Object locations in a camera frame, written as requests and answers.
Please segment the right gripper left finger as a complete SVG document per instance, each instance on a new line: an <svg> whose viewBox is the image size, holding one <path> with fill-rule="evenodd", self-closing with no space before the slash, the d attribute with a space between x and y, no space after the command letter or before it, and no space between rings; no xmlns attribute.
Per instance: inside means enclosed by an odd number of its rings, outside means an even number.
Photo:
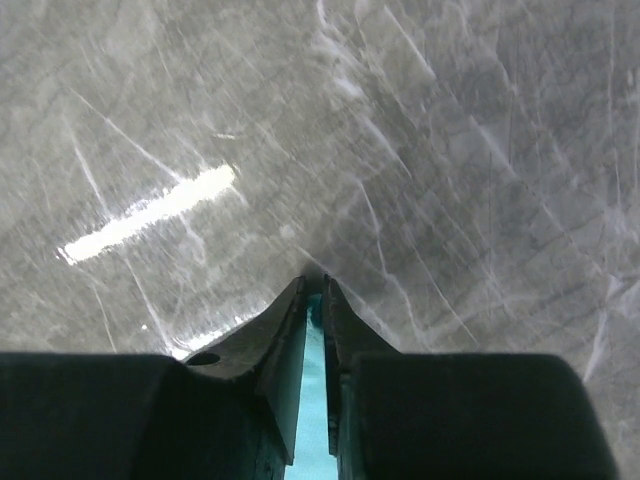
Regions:
<svg viewBox="0 0 640 480"><path fill-rule="evenodd" d="M257 317L177 360L5 353L5 479L280 479L293 461L306 328L295 278Z"/></svg>

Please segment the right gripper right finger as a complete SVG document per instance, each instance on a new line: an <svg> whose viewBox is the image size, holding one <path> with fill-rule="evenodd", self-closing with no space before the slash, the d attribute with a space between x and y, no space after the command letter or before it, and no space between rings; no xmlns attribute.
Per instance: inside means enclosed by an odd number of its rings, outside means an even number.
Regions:
<svg viewBox="0 0 640 480"><path fill-rule="evenodd" d="M342 479L615 479L572 367L547 354L403 353L326 278L329 451Z"/></svg>

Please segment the teal t shirt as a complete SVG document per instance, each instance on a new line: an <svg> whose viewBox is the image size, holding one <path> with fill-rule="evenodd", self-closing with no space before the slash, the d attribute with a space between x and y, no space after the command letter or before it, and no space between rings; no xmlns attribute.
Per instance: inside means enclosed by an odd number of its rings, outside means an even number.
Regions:
<svg viewBox="0 0 640 480"><path fill-rule="evenodd" d="M306 322L294 463L286 468L285 479L337 479L336 458L329 453L325 347L320 294L309 298Z"/></svg>

